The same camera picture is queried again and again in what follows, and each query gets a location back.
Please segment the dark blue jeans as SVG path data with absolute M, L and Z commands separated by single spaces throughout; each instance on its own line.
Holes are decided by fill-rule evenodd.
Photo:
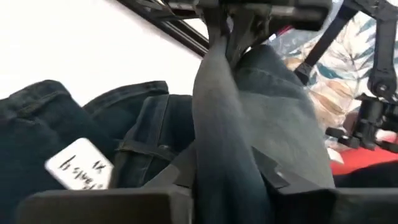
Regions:
M 45 162 L 88 141 L 112 165 L 107 189 L 143 187 L 189 146 L 195 150 L 193 224 L 274 224 L 253 148 L 320 187 L 335 186 L 323 131 L 301 81 L 258 45 L 235 69 L 220 39 L 191 95 L 164 81 L 122 86 L 78 105 L 54 80 L 0 100 L 0 224 L 17 224 L 27 197 L 67 187 Z

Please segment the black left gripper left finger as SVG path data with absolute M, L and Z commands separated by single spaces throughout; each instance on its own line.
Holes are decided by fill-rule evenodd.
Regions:
M 143 187 L 107 189 L 112 165 L 88 141 L 45 162 L 66 190 L 33 194 L 17 209 L 17 224 L 193 224 L 195 150 L 189 146 Z

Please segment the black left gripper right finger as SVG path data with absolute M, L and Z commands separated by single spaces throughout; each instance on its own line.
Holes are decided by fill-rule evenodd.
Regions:
M 271 195 L 274 224 L 398 224 L 398 188 L 324 188 L 252 152 Z

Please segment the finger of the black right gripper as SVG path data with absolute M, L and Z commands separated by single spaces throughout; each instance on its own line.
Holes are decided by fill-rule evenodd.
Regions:
M 223 8 L 204 8 L 203 19 L 207 26 L 210 47 L 218 38 L 229 34 L 227 13 Z
M 245 51 L 264 41 L 269 33 L 266 17 L 253 12 L 237 12 L 233 16 L 231 31 L 226 48 L 230 67 L 235 67 Z

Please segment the white green banner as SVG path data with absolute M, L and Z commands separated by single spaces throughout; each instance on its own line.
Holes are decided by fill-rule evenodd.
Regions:
M 270 45 L 290 70 L 295 70 L 309 55 L 326 27 L 320 32 L 289 30 Z M 394 50 L 394 68 L 398 76 L 398 23 Z M 341 30 L 310 72 L 307 91 L 315 105 L 322 129 L 339 127 L 345 116 L 359 108 L 354 98 L 367 88 L 368 73 L 373 67 L 376 21 L 357 13 Z

